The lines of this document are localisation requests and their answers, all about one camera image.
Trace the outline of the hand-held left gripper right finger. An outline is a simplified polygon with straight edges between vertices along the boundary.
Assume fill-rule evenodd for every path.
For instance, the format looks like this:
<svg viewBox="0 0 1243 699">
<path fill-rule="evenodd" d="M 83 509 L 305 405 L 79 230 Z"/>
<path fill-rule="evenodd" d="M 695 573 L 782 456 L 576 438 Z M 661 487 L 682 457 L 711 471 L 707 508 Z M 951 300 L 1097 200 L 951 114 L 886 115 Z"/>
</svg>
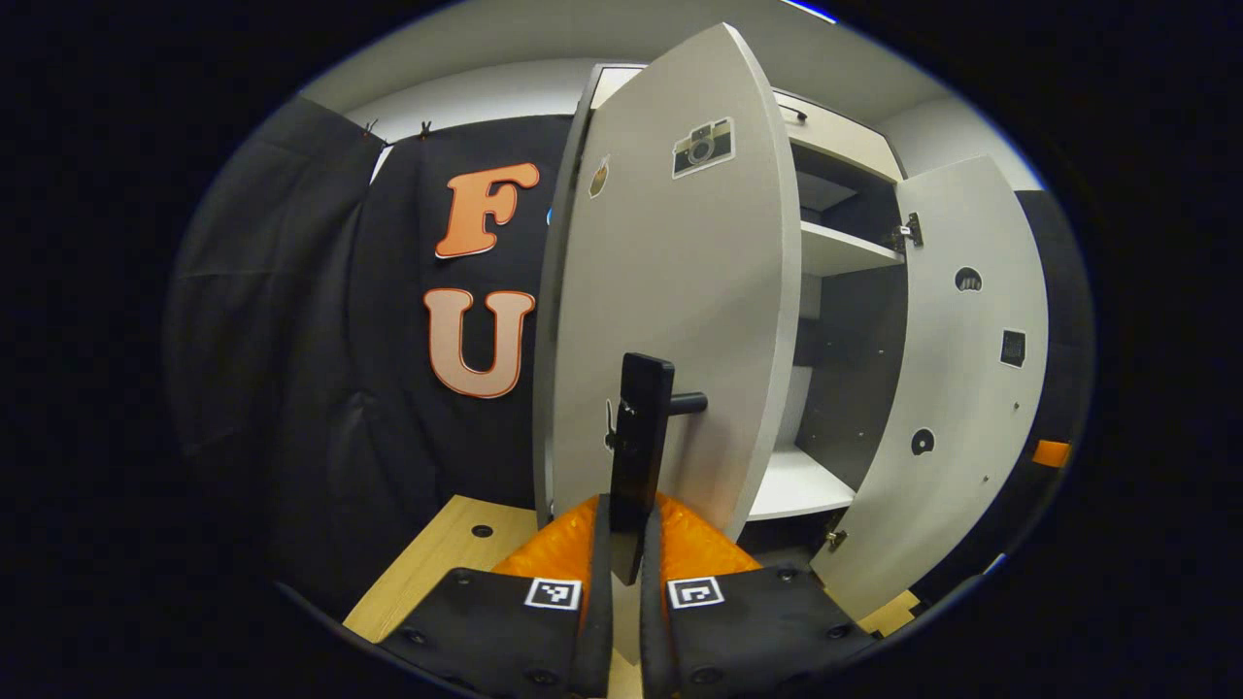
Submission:
<svg viewBox="0 0 1243 699">
<path fill-rule="evenodd" d="M 764 567 L 705 517 L 658 495 L 640 582 L 648 698 L 824 698 L 876 638 L 808 570 Z"/>
</svg>

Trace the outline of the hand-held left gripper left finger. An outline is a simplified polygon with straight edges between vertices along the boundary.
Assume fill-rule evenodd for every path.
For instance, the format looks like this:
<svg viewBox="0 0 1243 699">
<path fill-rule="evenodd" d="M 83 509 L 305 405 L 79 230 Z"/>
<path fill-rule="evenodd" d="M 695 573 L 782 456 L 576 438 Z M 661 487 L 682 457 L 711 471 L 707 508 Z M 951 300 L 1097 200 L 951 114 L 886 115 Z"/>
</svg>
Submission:
<svg viewBox="0 0 1243 699">
<path fill-rule="evenodd" d="M 604 698 L 613 649 L 610 499 L 595 495 L 492 570 L 454 567 L 379 647 L 485 698 Z"/>
</svg>

